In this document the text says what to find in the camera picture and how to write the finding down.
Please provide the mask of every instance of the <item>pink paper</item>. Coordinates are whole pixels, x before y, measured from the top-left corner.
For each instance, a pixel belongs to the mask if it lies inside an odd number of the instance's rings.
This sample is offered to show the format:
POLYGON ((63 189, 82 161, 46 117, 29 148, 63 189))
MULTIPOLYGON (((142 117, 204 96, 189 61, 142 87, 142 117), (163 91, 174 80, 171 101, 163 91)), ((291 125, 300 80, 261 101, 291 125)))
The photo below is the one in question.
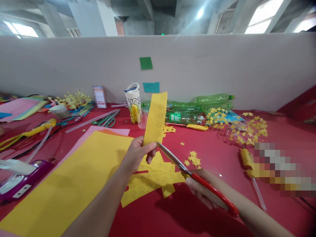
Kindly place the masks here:
MULTIPOLYGON (((73 148, 68 152, 68 154, 56 165, 54 169, 52 169, 46 177, 48 177, 52 172, 54 172, 55 169, 57 169, 68 157, 70 157, 75 150, 77 150, 87 139, 91 136, 91 134, 94 131, 102 131, 104 129, 111 130, 112 132, 128 136, 129 129, 115 129, 115 128, 106 128, 106 127, 99 127, 99 126, 91 126, 85 133, 82 135, 82 137, 76 142, 76 144, 73 146, 73 148)), ((4 230, 0 230, 0 236, 1 237, 19 237, 17 235, 14 235, 12 233, 6 232, 4 230)))
POLYGON ((9 122, 36 106, 42 100, 32 98, 20 98, 0 105, 0 112, 12 114, 0 119, 0 122, 9 122))

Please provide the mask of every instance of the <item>green plastic bottle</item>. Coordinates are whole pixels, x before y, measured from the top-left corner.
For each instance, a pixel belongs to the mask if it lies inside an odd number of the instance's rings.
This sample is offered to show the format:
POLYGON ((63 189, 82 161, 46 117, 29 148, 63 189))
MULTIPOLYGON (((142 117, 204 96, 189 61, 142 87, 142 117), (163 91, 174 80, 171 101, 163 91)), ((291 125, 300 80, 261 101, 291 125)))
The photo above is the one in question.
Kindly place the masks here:
POLYGON ((235 97, 233 95, 228 95, 226 93, 216 94, 216 95, 205 95, 194 97, 191 102, 195 102, 198 105, 203 104, 223 104, 229 100, 233 100, 235 97))
POLYGON ((196 114, 167 112, 165 122, 179 123, 179 124, 196 124, 197 120, 198 120, 198 116, 196 114))
MULTIPOLYGON (((150 100, 147 100, 142 103, 142 107, 149 107, 150 100)), ((178 102, 178 101, 169 101, 167 100, 167 110, 173 108, 195 108, 197 106, 196 103, 193 102, 178 102)))
POLYGON ((202 105, 202 109, 205 114, 208 114, 209 112, 211 112, 212 108, 221 108, 228 111, 228 110, 232 110, 234 108, 234 105, 231 101, 227 101, 224 104, 203 104, 202 105))
POLYGON ((169 112, 179 112, 179 113, 185 113, 185 114, 197 114, 199 115, 200 113, 203 112, 203 109, 200 105, 196 105, 194 107, 180 107, 180 108, 172 108, 169 110, 169 112))

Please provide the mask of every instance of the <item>red table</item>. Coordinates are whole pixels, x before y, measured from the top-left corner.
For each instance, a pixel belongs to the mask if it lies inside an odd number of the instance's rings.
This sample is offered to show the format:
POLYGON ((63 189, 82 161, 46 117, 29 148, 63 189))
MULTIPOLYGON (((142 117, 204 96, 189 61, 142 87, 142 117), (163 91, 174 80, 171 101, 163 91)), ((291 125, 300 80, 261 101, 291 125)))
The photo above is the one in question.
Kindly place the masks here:
MULTIPOLYGON (((84 118, 90 120, 109 109, 93 109, 93 112, 84 118)), ((267 121, 268 137, 264 142, 288 143, 295 145, 292 149, 307 147, 316 141, 316 127, 310 124, 298 123, 287 117, 276 117, 267 113, 260 113, 267 121)), ((40 122, 53 118, 52 114, 37 113, 25 120, 15 121, 4 125, 6 134, 1 137, 0 142, 22 132, 29 131, 40 122)), ((54 135, 43 148, 37 153, 35 159, 49 159, 54 157, 56 163, 70 151, 76 141, 83 135, 82 130, 90 126, 85 125, 70 133, 65 133, 65 128, 54 135)), ((130 121, 129 112, 122 108, 116 117, 113 128, 128 128, 129 135, 137 137, 145 133, 137 125, 130 121)), ((38 141, 45 135, 43 132, 38 141)), ((201 159, 202 167, 211 171, 242 193, 251 201, 259 205, 253 186, 245 177, 238 159, 238 147, 228 145, 218 138, 216 131, 197 131, 176 126, 175 133, 167 133, 163 141, 164 145, 184 161, 189 152, 194 150, 201 159)), ((12 153, 8 150, 0 153, 0 159, 9 159, 31 146, 12 153)), ((315 157, 315 149, 310 150, 315 157)), ((10 176, 4 170, 0 171, 0 182, 10 176)), ((199 200, 191 194, 184 183, 175 184, 176 192, 170 197, 163 199, 161 189, 157 189, 140 199, 129 204, 125 208, 119 207, 115 217, 110 236, 252 236, 250 231, 240 219, 233 219, 221 211, 209 211, 199 200)), ((310 233, 315 223, 315 213, 299 198, 281 197, 279 191, 274 191, 268 184, 258 181, 263 199, 267 207, 267 213, 277 222, 287 228, 296 236, 306 236, 310 233)), ((307 199, 315 206, 315 199, 307 199)), ((0 207, 0 220, 2 220, 17 203, 11 203, 0 207)))

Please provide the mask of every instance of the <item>teal paper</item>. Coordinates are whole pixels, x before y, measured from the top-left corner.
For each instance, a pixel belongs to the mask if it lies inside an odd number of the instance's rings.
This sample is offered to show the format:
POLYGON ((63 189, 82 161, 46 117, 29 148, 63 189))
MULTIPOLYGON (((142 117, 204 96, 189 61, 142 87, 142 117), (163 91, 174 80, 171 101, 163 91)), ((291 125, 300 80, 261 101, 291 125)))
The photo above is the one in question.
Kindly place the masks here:
POLYGON ((159 82, 154 82, 154 83, 143 82, 145 93, 159 93, 160 92, 159 84, 160 84, 159 82))

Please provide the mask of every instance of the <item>scissors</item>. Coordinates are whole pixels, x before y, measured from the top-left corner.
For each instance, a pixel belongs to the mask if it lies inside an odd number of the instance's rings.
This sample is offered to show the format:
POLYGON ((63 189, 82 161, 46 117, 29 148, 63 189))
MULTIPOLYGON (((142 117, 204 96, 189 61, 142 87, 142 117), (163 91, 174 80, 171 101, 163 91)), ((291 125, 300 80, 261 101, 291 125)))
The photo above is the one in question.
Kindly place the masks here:
POLYGON ((41 123, 39 126, 33 128, 29 132, 24 132, 24 133, 21 133, 20 135, 17 135, 15 137, 11 137, 8 140, 5 140, 4 142, 0 143, 0 151, 7 149, 8 147, 12 146, 14 143, 16 143, 18 140, 20 140, 24 137, 31 137, 31 136, 38 134, 46 129, 49 129, 50 126, 55 127, 55 125, 56 125, 56 119, 52 118, 46 122, 41 123))
POLYGON ((207 182, 205 179, 201 178, 195 173, 191 173, 184 164, 179 161, 179 159, 173 155, 164 145, 162 145, 160 142, 157 142, 158 146, 162 150, 162 152, 181 170, 182 175, 187 178, 191 177, 195 181, 197 181, 199 184, 206 187, 208 190, 210 190, 212 193, 214 193, 223 203, 228 207, 228 209, 224 209, 219 207, 222 211, 226 212, 228 215, 237 218, 239 216, 239 211, 237 207, 220 191, 218 191, 216 188, 214 188, 209 182, 207 182))
POLYGON ((98 119, 97 121, 93 121, 92 124, 93 125, 98 125, 98 126, 101 126, 101 127, 108 127, 108 128, 111 128, 114 126, 115 124, 115 116, 118 115, 118 113, 121 111, 121 109, 115 111, 114 114, 112 115, 109 115, 105 118, 100 118, 98 119))

